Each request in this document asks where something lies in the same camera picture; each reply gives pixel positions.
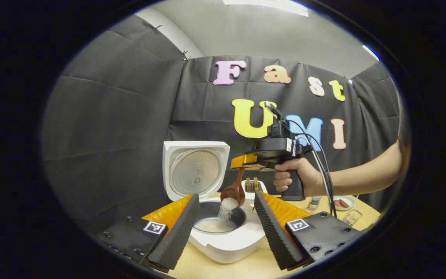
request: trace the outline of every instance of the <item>small bottle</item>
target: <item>small bottle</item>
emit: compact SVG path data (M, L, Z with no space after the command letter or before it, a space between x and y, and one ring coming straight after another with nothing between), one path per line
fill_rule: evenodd
M319 201L321 200L321 196L313 196L311 201L309 201L309 205L307 206L308 210L315 211L317 206L319 205Z

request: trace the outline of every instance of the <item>ceiling light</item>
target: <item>ceiling light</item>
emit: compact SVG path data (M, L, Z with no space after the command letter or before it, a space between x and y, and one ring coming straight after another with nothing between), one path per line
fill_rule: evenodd
M365 49L367 52L369 52L369 54L373 55L373 57L379 61L377 55L372 50L370 50L366 45L362 46L362 48Z
M307 8L291 0L223 0L226 5L256 5L270 7L309 17Z

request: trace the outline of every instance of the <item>finger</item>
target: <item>finger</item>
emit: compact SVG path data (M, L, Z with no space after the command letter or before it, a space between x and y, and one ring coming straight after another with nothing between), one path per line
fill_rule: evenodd
M276 191L277 192L284 192L288 189L287 185L283 185L283 186L276 186Z
M290 178L273 180L273 185L279 186L279 187L281 187L283 185L290 185L290 184L292 184L292 179L290 179Z
M274 178L275 178L275 179L285 179L285 178L290 178L290 173L287 172L287 171L276 172L276 173L274 173Z
M283 164L274 165L274 169L278 171L295 170L299 169L300 164L300 159L292 159Z

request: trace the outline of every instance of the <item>plate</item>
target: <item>plate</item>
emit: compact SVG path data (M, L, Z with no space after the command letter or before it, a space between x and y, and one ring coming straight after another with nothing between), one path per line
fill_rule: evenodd
M336 210L349 210L349 209L351 209L351 208L354 206L354 204L355 204L354 199L353 199L353 198L349 198L348 196L333 196L333 201L335 201L335 200L342 200L342 201L344 201L346 204L349 205L348 208L339 208L339 207L337 207L337 206L335 205Z

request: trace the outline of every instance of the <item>black foam pad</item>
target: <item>black foam pad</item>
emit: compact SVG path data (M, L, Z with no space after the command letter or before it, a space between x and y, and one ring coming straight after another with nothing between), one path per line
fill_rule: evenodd
M189 240L199 205L199 195L194 194L178 217L175 225L173 225L173 228L170 228L168 235L161 240L160 244L149 255L149 261L151 264L155 264L157 269L165 269L166 272L168 269L175 269Z
M254 207L261 220L271 252L273 252L280 269L291 270L298 265L305 264L306 257L283 231L260 192L256 192Z

